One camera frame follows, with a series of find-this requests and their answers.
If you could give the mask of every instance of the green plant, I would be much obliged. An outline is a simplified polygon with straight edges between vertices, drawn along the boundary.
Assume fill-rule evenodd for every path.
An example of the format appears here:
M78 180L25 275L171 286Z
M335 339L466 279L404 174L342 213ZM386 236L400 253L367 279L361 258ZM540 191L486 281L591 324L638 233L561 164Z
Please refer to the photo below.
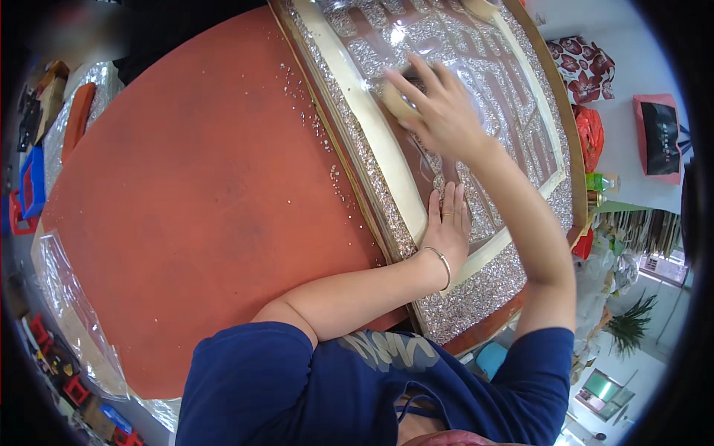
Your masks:
M617 355L622 359L629 358L640 347L640 341L645 336L646 325L651 318L647 314L654 308L653 302L657 295L645 299L645 292L637 303L623 315L614 316L605 326L605 331L613 336L613 345L617 347Z

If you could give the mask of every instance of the woman's right hand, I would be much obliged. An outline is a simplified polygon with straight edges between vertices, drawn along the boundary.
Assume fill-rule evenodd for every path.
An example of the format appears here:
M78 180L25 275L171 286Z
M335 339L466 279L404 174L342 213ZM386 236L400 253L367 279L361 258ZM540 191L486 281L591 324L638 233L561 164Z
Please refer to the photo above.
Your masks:
M465 86L443 64L434 64L432 70L415 54L409 54L408 59L426 85L428 96L399 72L385 71L386 78L423 117L403 121L402 126L415 132L429 151L479 164L498 148L498 143L479 124Z

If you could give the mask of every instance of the navy blue t-shirt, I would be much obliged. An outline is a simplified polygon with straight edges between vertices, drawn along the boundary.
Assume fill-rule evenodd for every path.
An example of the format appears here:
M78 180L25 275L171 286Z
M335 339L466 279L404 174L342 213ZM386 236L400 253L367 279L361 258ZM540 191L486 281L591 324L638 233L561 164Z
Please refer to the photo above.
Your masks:
M426 395L447 429L552 445L570 390L573 333L524 335L491 382L431 341L366 330L313 351L285 323L239 325L193 352L176 444L395 445L394 403Z

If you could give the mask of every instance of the woman's arm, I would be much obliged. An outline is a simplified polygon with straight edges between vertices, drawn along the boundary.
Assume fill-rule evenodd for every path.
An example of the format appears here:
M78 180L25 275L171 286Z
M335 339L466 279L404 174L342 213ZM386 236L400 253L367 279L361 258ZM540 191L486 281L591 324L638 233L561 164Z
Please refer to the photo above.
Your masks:
M471 221L463 201L463 186L446 186L439 210L439 193L429 198L429 225L422 246L446 257L455 275L466 259ZM313 348L317 342L339 338L413 300L435 293L448 282L446 267L432 250L371 270L315 280L267 304L252 322L285 322L302 330Z
M399 73L386 73L423 115L423 120L403 125L429 150L466 163L498 208L518 249L528 283L516 337L549 327L574 330L575 273L560 222L499 142L481 128L463 84L442 64L432 70L420 57L409 57L428 97Z

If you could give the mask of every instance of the tape roll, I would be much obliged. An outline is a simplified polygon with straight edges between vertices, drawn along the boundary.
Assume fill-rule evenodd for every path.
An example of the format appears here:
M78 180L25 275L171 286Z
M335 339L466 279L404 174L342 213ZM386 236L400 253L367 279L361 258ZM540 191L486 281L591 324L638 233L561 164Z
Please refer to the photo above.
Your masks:
M402 96L402 93L390 81L384 83L382 103L400 121L421 119L421 113Z
M503 6L501 0L463 0L463 5L476 16L489 20Z

